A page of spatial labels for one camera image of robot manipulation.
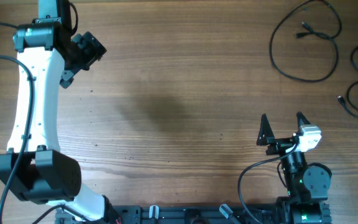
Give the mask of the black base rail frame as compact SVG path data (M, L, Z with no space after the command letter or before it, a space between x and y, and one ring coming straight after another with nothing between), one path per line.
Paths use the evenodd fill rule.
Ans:
M241 207L151 207L115 206L119 219L114 223L319 223L333 222L329 205L302 205L288 210L273 204L252 205L255 218L246 215Z

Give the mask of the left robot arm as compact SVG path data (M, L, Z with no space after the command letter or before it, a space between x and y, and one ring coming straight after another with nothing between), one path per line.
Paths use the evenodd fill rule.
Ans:
M19 91L7 151L0 154L0 180L5 193L59 208L78 222L121 223L107 197L82 182L79 163L60 150L58 92L106 52L91 33L78 34L77 28L78 13L69 1L40 1L38 18L16 27Z

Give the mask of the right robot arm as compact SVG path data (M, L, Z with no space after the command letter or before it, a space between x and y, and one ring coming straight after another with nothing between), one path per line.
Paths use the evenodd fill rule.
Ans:
M328 199L331 170L320 163L307 163L305 153L316 148L322 131L298 112L298 131L289 138L276 138L267 115L263 114L257 137L258 146L267 146L266 155L278 156L281 176L288 195L274 203L272 223L331 223Z

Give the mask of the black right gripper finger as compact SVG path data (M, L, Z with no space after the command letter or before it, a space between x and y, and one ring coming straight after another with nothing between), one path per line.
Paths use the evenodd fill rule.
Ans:
M296 118L297 118L299 128L304 125L310 125L310 122L306 119L306 117L304 116L304 114L301 111L296 113Z
M268 146L270 144L273 144L274 140L275 140L275 136L271 129L267 115L263 114L260 120L260 130L257 136L256 145Z

